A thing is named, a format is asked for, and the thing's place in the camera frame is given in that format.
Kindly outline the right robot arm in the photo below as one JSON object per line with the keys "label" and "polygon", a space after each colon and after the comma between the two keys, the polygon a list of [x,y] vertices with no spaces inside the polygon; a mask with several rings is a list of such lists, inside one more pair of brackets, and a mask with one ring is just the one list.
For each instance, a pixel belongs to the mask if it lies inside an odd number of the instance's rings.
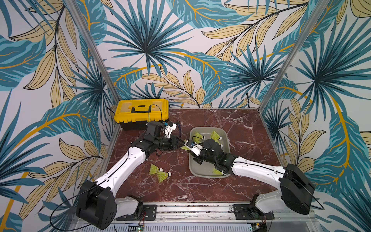
{"label": "right robot arm", "polygon": [[315,187],[301,169],[293,164],[271,166],[247,160],[241,156],[225,153],[219,143],[208,139],[201,144],[187,141],[194,161],[208,162],[222,174],[248,177],[264,182],[275,191],[254,196],[250,206],[263,214],[279,210],[291,210],[307,215],[314,199]]}

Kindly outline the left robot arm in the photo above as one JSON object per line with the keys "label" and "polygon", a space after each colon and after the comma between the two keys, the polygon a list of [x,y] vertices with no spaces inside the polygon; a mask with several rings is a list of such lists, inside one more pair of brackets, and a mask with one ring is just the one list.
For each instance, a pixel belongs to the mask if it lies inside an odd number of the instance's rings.
{"label": "left robot arm", "polygon": [[155,151],[177,150],[185,143],[172,132],[177,124],[151,121],[145,133],[133,141],[126,154],[96,181],[85,181],[77,196],[76,216],[104,230],[123,216],[140,217],[142,203],[135,197],[116,199],[116,194],[132,172]]}

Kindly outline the yellow black toolbox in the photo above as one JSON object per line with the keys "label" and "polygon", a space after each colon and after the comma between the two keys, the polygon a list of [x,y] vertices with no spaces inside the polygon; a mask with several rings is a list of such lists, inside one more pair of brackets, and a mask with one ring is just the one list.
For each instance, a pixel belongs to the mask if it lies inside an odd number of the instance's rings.
{"label": "yellow black toolbox", "polygon": [[144,130],[150,121],[169,119],[169,101],[166,99],[122,100],[118,103],[114,120],[123,130]]}

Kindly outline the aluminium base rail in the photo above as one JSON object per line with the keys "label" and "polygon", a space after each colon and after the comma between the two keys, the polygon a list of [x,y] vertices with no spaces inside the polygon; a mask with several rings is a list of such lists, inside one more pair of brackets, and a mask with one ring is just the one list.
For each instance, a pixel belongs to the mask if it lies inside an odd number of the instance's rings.
{"label": "aluminium base rail", "polygon": [[314,211],[300,215],[274,211],[273,219],[237,220],[232,210],[240,202],[145,202],[156,206],[156,218],[115,220],[106,232],[321,232]]}

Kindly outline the aluminium frame post left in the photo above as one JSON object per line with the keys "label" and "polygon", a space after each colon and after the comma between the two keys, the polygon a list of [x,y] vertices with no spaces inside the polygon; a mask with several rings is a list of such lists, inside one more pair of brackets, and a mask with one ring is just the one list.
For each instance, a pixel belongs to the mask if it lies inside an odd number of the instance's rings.
{"label": "aluminium frame post left", "polygon": [[97,46],[96,46],[96,44],[93,40],[93,37],[92,37],[92,35],[91,35],[91,33],[88,29],[87,24],[85,23],[85,20],[82,16],[82,13],[78,8],[78,5],[77,5],[76,1],[66,0],[65,3],[66,3],[66,6],[68,7],[68,9],[71,13],[72,18],[75,20],[75,23],[76,23],[78,29],[80,30],[80,32],[82,34],[82,37],[84,38],[84,40],[87,44],[87,47],[90,50],[90,52],[92,54],[92,57],[93,57],[96,65],[98,66],[101,74],[102,74],[102,77],[103,77],[104,81],[107,84],[108,89],[110,90],[110,92],[112,94],[114,104],[118,104],[119,101],[120,101],[120,97],[119,97],[119,95],[118,95],[118,93],[117,93],[117,91],[114,87],[114,84],[113,84],[113,81],[110,77],[110,74],[109,74],[106,66],[104,65],[104,62],[103,62],[103,60],[102,60],[102,58],[99,54]]}

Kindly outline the aluminium frame post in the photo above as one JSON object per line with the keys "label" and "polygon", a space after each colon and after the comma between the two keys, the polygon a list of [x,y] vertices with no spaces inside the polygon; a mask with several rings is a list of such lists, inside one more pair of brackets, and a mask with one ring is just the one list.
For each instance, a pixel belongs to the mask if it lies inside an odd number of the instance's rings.
{"label": "aluminium frame post", "polygon": [[266,92],[266,95],[258,108],[258,112],[261,115],[263,111],[267,108],[267,104],[270,98],[273,96],[276,88],[280,84],[284,74],[286,73],[287,69],[289,68],[290,64],[292,63],[293,59],[295,58],[296,54],[302,48],[304,42],[309,37],[312,29],[314,28],[316,22],[319,20],[322,12],[325,10],[326,6],[328,5],[329,0],[327,1],[319,1],[312,12],[312,14],[308,17],[307,23],[304,24],[302,32],[298,35],[297,40],[293,44],[292,49],[287,55],[282,67],[280,68],[276,78],[272,81],[270,88]]}
{"label": "aluminium frame post", "polygon": [[91,33],[88,29],[87,24],[85,23],[85,20],[82,16],[82,13],[78,8],[78,5],[77,5],[76,1],[66,0],[65,3],[66,3],[66,6],[68,7],[68,9],[71,13],[72,18],[75,20],[75,23],[76,23],[78,29],[80,30],[80,32],[82,34],[82,37],[84,38],[84,40],[87,44],[87,47],[90,50],[90,52],[92,54],[92,57],[93,57],[96,65],[98,66],[101,74],[102,74],[102,77],[103,77],[104,81],[107,84],[108,89],[110,90],[110,92],[112,94],[114,104],[118,104],[119,101],[120,101],[120,97],[119,97],[119,95],[118,95],[118,93],[117,93],[117,91],[114,87],[114,84],[113,84],[113,81],[110,77],[110,74],[109,74],[106,66],[104,65],[104,62],[103,62],[103,60],[102,60],[102,58],[99,54],[97,46],[96,46],[96,44],[93,40],[93,37],[92,37],[92,35],[91,35]]}

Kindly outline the aluminium frame post right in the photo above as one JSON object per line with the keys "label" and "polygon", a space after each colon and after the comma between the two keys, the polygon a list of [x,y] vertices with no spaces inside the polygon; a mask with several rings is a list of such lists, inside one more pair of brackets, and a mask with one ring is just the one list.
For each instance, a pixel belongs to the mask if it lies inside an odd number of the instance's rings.
{"label": "aluminium frame post right", "polygon": [[302,48],[304,42],[309,37],[312,29],[314,28],[316,22],[319,20],[322,12],[325,10],[326,6],[328,5],[329,0],[327,1],[319,1],[312,12],[312,14],[308,17],[307,23],[304,24],[302,32],[298,35],[297,40],[293,44],[292,49],[287,55],[282,67],[280,68],[276,78],[272,81],[270,88],[266,92],[266,95],[258,108],[258,112],[261,115],[263,111],[267,108],[267,104],[270,98],[273,96],[276,88],[280,84],[284,74],[286,73],[287,69],[289,68],[290,64],[292,63],[293,59],[295,58],[296,54]]}

